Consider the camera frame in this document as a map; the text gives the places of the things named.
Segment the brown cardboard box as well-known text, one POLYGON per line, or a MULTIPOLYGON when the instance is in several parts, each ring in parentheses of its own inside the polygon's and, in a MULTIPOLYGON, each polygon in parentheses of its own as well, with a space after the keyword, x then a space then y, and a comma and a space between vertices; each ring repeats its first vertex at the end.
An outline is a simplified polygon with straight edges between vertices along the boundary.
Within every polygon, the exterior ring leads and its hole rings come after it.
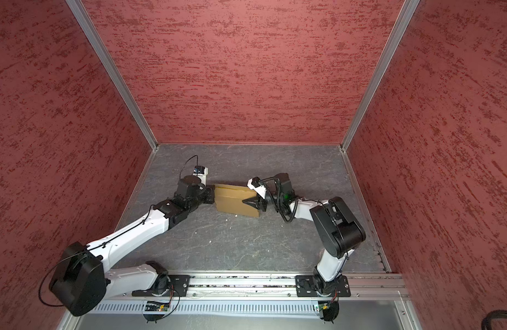
POLYGON ((256 199, 257 192, 245 186, 215 184, 216 209, 222 213, 259 217, 260 211, 254 206, 245 204, 245 199, 256 199))

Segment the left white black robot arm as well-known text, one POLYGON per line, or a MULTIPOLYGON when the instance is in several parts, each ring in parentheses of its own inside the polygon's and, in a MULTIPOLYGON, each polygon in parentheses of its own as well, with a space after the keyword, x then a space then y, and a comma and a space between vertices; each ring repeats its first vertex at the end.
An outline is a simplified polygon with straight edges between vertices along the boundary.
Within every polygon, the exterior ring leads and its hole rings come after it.
POLYGON ((125 256, 187 219, 202 204, 215 202, 215 187, 195 175, 180 179, 172 199, 153 204, 131 224, 86 245, 68 246, 47 276, 48 288, 73 316, 83 316, 106 298, 132 292, 173 296, 169 272, 156 261, 115 269, 125 256))

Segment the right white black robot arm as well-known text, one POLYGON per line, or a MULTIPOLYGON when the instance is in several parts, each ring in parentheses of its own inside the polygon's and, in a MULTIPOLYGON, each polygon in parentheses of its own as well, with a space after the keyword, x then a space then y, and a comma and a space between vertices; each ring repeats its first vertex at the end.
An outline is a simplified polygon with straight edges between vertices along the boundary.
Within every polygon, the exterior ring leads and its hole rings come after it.
POLYGON ((323 244, 322 256, 311 276, 296 276, 299 297, 318 295, 336 299, 350 297, 344 265, 357 247, 366 240, 366 232, 340 197, 326 201, 306 199, 295 195, 256 195, 243 204, 264 212, 271 200, 285 222, 294 219, 312 221, 323 244))

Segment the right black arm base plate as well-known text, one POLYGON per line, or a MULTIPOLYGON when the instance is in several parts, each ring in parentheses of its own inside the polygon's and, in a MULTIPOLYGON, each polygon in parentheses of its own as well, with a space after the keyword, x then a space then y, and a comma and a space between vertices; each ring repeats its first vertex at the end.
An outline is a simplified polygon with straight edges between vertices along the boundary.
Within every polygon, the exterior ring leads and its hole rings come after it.
POLYGON ((295 277, 297 296, 300 298, 348 298, 351 297, 350 286, 346 276, 338 276, 326 282, 319 275, 299 275, 295 277))

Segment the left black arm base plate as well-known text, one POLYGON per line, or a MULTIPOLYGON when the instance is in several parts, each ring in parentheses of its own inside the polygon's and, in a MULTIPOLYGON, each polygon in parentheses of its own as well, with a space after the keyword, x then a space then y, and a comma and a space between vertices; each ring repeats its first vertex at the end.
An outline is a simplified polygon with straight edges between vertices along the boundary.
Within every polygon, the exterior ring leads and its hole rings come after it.
POLYGON ((171 297, 176 294, 185 297, 190 284, 190 275, 160 275, 148 290, 136 290, 133 297, 171 297))

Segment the aluminium front rail frame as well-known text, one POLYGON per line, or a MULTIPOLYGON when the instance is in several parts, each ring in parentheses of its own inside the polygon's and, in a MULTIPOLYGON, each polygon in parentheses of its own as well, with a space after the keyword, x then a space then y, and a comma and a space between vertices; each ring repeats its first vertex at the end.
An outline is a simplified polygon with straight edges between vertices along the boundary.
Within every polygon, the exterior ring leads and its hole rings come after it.
MULTIPOLYGON (((329 298, 297 296, 292 273, 186 272, 191 301, 315 301, 314 318, 277 316, 96 314, 75 317, 66 313, 61 329, 420 329, 404 280, 399 274, 347 274, 351 297, 333 299, 339 313, 326 320, 329 298)), ((148 297, 118 296, 108 301, 153 301, 148 297)))

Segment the left aluminium corner post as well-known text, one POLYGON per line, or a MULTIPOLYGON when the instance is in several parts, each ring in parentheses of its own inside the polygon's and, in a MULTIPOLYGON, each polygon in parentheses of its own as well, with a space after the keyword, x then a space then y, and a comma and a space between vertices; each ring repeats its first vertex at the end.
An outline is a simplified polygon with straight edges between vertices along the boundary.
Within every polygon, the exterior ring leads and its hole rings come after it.
POLYGON ((92 49, 95 51, 95 54, 101 61, 103 67, 110 77, 110 80, 116 87, 119 95, 130 111, 141 133, 144 135, 147 143, 150 145, 152 152, 157 152, 159 143, 152 133, 147 120, 145 119, 138 104, 136 103, 135 98, 131 94, 130 89, 124 81, 124 78, 122 77, 119 69, 115 65, 114 59, 111 57, 105 43, 102 41, 102 38, 94 26, 83 2, 79 0, 66 0, 66 4, 70 8, 70 11, 72 12, 74 18, 77 20, 77 23, 80 25, 81 30, 88 39, 89 44, 91 44, 92 49))

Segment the aluminium corner post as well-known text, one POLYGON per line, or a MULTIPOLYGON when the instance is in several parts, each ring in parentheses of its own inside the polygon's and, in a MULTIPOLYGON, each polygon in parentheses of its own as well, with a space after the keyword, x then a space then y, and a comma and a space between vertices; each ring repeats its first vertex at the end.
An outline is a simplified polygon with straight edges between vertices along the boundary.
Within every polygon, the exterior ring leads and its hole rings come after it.
POLYGON ((399 15, 393 25, 391 33, 386 41, 386 44, 381 52, 377 65, 372 73, 369 84, 363 93, 362 99, 357 107, 355 116, 353 117, 347 133, 341 143, 340 150, 342 153, 347 153, 350 143, 352 142, 363 117, 368 110, 368 107, 385 75, 387 69, 393 59, 393 56, 405 34, 410 21, 420 3, 419 0, 406 0, 400 9, 399 15))
POLYGON ((70 11, 72 12, 74 18, 77 20, 77 23, 80 25, 81 30, 88 39, 89 44, 91 44, 92 49, 95 51, 95 54, 101 61, 103 67, 110 77, 110 80, 116 87, 119 95, 130 111, 141 133, 144 135, 147 143, 150 145, 152 152, 157 152, 159 143, 152 133, 147 120, 145 119, 138 104, 136 103, 135 98, 131 94, 130 89, 124 81, 124 78, 122 77, 119 69, 115 65, 114 59, 111 57, 105 43, 102 41, 102 38, 94 26, 83 2, 79 0, 66 0, 66 4, 70 8, 70 11))

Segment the right aluminium corner post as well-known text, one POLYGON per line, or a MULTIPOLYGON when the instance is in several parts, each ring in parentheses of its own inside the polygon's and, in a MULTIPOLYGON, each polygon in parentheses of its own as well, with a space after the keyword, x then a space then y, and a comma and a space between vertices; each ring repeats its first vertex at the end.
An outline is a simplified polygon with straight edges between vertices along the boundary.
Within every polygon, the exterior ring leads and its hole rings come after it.
POLYGON ((340 150, 342 153, 347 153, 350 143, 352 142, 363 117, 368 110, 368 107, 385 75, 387 69, 393 59, 393 56, 405 34, 410 21, 420 3, 419 0, 406 0, 400 9, 399 15, 393 25, 391 33, 386 41, 386 44, 381 52, 377 65, 372 73, 369 84, 363 93, 362 99, 357 107, 355 116, 353 117, 347 133, 341 143, 340 150))

